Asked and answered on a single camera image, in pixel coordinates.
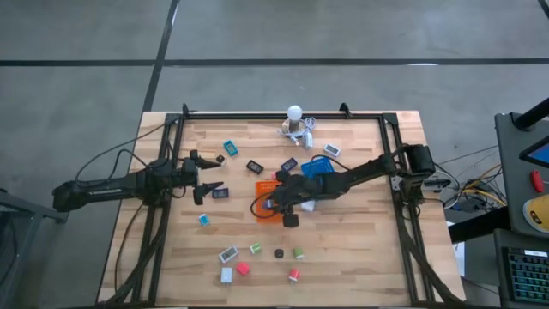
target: red cube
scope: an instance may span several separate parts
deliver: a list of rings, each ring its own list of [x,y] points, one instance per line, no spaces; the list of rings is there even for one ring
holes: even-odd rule
[[[244,262],[240,262],[237,265],[237,272],[242,276],[246,276],[250,272],[250,266]]]

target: concrete floor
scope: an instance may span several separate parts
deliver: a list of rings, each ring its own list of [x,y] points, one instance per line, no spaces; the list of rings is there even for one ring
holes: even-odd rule
[[[0,0],[0,60],[154,59],[169,5]],[[535,0],[186,0],[166,58],[548,57],[548,29]],[[0,67],[0,187],[50,205],[51,189],[92,155],[135,136],[151,72]],[[184,102],[202,111],[291,104],[333,111],[341,102],[353,110],[420,110],[434,159],[445,161],[495,145],[494,114],[545,99],[548,79],[545,65],[164,68],[153,110]],[[459,173],[483,155],[447,167]],[[103,177],[112,162],[106,156],[84,177]],[[494,154],[462,179],[496,162]],[[94,302],[117,205],[89,205],[64,226],[43,225],[17,308]],[[468,244],[467,253],[466,276],[497,285],[490,238]],[[465,286],[473,303],[498,303]]]

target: computer screen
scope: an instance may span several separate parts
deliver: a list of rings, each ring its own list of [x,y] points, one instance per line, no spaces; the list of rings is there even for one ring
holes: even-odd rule
[[[549,136],[520,153],[520,158],[542,167],[549,167]]]

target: wooden table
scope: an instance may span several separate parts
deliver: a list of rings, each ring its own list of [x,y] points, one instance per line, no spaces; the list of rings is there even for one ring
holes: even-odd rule
[[[396,113],[403,142],[425,144],[419,113]],[[144,113],[139,135],[162,124],[165,115],[164,112]],[[302,213],[298,208],[300,225],[293,229],[281,224],[257,224],[249,210],[255,196],[255,183],[269,179],[271,172],[280,169],[281,163],[290,157],[302,164],[313,155],[321,154],[326,143],[332,143],[341,148],[338,160],[350,167],[377,158],[383,153],[377,122],[317,121],[313,132],[315,147],[309,151],[280,136],[276,132],[280,126],[279,120],[185,120],[180,156],[198,149],[205,159],[217,155],[227,157],[223,167],[201,171],[200,179],[202,182],[224,181],[231,197],[214,200],[207,196],[203,206],[195,206],[192,194],[172,199],[156,305],[408,305],[387,177],[353,187],[337,200],[318,202],[313,213]],[[145,161],[156,159],[160,135],[161,130],[139,140],[135,146],[136,155]],[[223,149],[222,144],[228,139],[238,147],[239,154],[235,157],[228,157]],[[250,159],[265,167],[261,175],[245,168]],[[138,162],[132,161],[131,171],[141,168]],[[124,230],[140,204],[138,200],[122,202],[98,300],[105,300],[114,293],[114,262]],[[142,210],[130,229],[118,282],[136,264],[145,213]],[[198,216],[203,213],[211,220],[208,227],[201,227],[198,222]],[[441,205],[437,202],[423,204],[420,224],[429,262],[451,291],[465,299]],[[251,255],[248,248],[256,242],[262,244],[263,251]],[[248,276],[234,272],[233,284],[224,287],[220,285],[218,254],[231,245],[235,245],[240,254],[224,266],[234,268],[244,261],[251,266],[251,272]],[[295,246],[303,248],[303,260],[293,258]],[[275,258],[276,248],[284,249],[284,258]],[[287,279],[291,268],[301,271],[299,282],[294,285]],[[418,269],[414,264],[418,290],[423,295]],[[143,288],[148,290],[147,274]]]

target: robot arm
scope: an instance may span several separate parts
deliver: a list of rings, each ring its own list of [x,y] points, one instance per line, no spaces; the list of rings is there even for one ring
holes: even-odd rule
[[[91,181],[68,181],[53,190],[53,208],[59,212],[79,209],[87,203],[104,202],[125,198],[139,198],[145,204],[158,205],[163,194],[171,188],[192,186],[195,204],[201,205],[204,195],[222,182],[198,184],[198,168],[218,167],[220,163],[206,161],[196,150],[183,159],[176,168],[168,159],[150,162],[145,168],[117,179]]]
[[[400,153],[406,155],[410,166],[408,170],[396,167],[398,163],[395,162],[395,156]],[[429,148],[423,145],[405,145],[393,154],[382,154],[377,159],[348,171],[321,173],[314,179],[279,171],[276,173],[276,178],[282,184],[269,195],[268,199],[272,199],[279,205],[273,210],[283,214],[285,227],[297,227],[299,219],[293,213],[295,204],[310,200],[336,199],[355,185],[385,175],[400,180],[396,185],[404,201],[421,200],[423,198],[421,184],[433,173],[435,173],[435,166]]]

